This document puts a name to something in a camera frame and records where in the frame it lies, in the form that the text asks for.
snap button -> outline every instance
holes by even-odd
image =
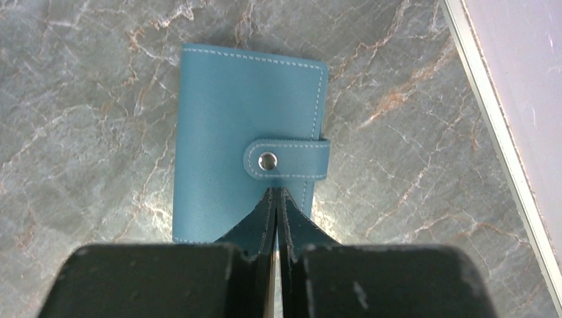
[[[258,165],[264,171],[273,170],[277,167],[277,157],[272,152],[264,152],[258,159]]]

blue leather wallet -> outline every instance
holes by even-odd
[[[213,242],[268,187],[286,187],[310,216],[326,178],[320,138],[328,71],[322,62],[184,44],[174,180],[174,242]]]

marble surface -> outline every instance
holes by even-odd
[[[170,241],[183,42],[327,62],[321,227],[459,246],[502,317],[555,316],[436,1],[0,0],[0,34],[0,317],[81,244]]]

strap closure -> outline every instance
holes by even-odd
[[[270,152],[277,161],[275,168],[263,170],[260,156]],[[258,139],[244,153],[244,169],[258,180],[324,180],[328,171],[330,140]]]

metal edge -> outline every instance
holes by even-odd
[[[473,33],[468,12],[463,0],[439,0],[451,34],[457,45],[463,67],[476,96],[482,118],[492,137],[492,142],[506,174],[508,185],[515,199],[531,246],[545,278],[548,290],[562,317],[562,274],[547,231],[543,225],[533,191],[503,115],[487,65],[482,57],[477,38]]]

